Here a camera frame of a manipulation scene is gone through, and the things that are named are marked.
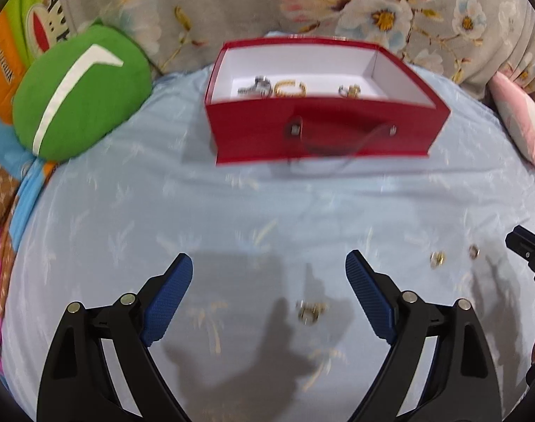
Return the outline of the green round cushion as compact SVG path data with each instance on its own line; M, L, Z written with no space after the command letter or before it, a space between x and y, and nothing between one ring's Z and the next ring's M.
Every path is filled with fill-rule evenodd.
M143 50L115 28L94 24L29 67L14 96L14 131L33 155L64 162L129 119L151 91Z

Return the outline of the gold wrist watch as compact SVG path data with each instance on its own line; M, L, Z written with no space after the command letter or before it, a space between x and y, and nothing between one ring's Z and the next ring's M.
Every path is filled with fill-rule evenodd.
M361 96L361 86L358 84L342 85L338 88L338 94L344 98L358 99Z

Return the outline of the gold chain cuff bangle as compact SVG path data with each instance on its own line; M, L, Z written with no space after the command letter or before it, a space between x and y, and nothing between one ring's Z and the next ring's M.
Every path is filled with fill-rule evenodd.
M304 82L285 79L275 84L273 92L278 98L301 98L306 96L307 88Z

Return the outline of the gold charm ring earring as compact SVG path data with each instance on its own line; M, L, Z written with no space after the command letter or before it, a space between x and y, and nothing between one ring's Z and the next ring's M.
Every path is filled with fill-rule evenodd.
M322 302L308 303L301 300L297 303L296 309L299 321L305 326L312 326L327 311L327 305Z

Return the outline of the colourful cartoon blanket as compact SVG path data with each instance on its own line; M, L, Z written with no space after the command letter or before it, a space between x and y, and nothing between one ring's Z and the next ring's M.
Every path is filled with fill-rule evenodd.
M0 12L0 375L2 325L10 279L34 204L56 167L24 148L12 117L28 68L70 36L60 0L9 0Z

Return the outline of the pink cartoon pillow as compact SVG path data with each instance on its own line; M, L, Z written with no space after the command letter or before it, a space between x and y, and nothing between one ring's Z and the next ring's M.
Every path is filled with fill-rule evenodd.
M520 153L535 168L535 103L499 71L488 83L499 116Z

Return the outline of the light blue palm bedsheet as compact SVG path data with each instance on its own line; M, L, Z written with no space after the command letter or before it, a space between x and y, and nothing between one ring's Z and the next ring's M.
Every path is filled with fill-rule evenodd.
M208 75L160 79L37 200L2 327L3 371L25 413L67 305L111 304L184 253L194 277L151 353L189 417L345 421L388 352L345 277L352 250L427 302L471 301L511 410L531 363L535 283L504 241L516 225L535 232L535 169L495 112L423 71L451 108L426 158L219 166ZM447 259L431 269L435 251ZM327 305L316 324L299 321L301 300Z

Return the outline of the silver wrist watch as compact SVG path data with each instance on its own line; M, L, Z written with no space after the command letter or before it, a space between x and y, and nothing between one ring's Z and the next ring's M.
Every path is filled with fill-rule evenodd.
M268 98L273 94L273 86L266 76L256 76L251 86L239 88L238 95L256 98Z

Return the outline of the small gold hoop earring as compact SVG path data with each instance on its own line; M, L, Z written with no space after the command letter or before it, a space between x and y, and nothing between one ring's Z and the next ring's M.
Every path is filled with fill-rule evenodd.
M469 257L471 258L471 260L477 259L479 255L480 255L479 248L475 245L471 245L471 247L469 247Z

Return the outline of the red open box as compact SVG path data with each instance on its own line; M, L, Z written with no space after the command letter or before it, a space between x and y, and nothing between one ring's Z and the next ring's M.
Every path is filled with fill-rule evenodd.
M256 76L305 83L301 98L239 96ZM338 94L358 84L358 99ZM338 38L227 42L204 96L220 164L308 157L425 156L450 108L391 52Z

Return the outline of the grey floral quilt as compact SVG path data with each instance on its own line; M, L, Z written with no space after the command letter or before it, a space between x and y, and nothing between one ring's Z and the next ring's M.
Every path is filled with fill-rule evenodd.
M61 0L69 26L119 28L161 72L210 64L223 43L269 32L380 45L482 97L496 73L535 92L528 0Z

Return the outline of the small gold twisted earring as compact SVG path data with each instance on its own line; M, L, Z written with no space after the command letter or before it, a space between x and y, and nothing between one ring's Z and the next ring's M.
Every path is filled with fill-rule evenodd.
M429 258L429 263L431 264L431 269L437 269L444 265L446 262L447 256L444 251L435 251L431 254Z

